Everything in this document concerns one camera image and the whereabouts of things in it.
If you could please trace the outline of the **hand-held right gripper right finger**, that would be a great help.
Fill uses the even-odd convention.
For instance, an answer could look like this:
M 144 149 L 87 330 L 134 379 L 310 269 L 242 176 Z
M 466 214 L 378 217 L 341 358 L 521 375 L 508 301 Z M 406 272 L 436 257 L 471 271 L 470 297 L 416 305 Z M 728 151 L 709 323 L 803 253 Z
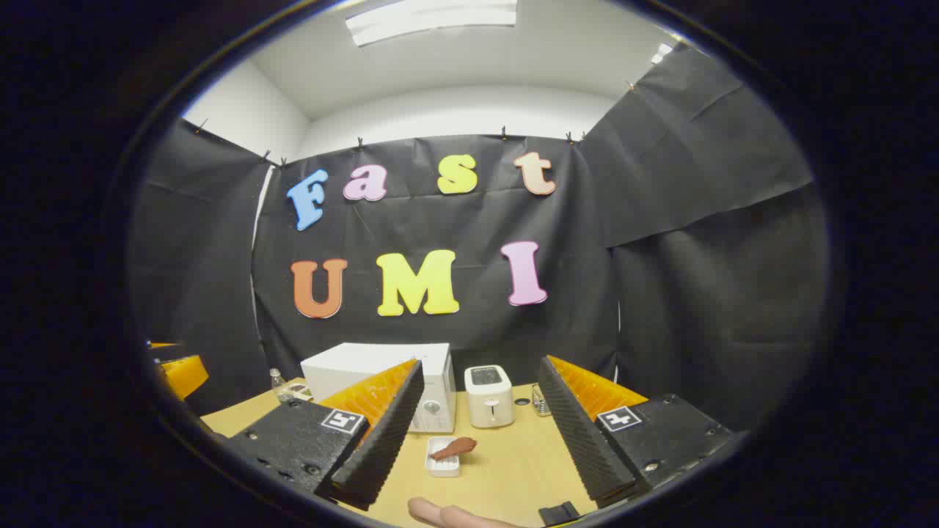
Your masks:
M 540 361 L 538 384 L 598 507 L 684 477 L 734 438 L 678 395 L 644 397 L 551 355 Z

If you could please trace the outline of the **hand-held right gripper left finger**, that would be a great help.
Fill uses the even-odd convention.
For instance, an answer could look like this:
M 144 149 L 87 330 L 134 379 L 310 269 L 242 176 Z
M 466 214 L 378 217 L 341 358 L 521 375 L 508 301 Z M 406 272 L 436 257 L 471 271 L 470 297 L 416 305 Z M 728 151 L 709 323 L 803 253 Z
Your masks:
M 389 477 L 425 390 L 408 359 L 319 403 L 279 405 L 225 440 L 245 464 L 300 494 L 368 510 Z

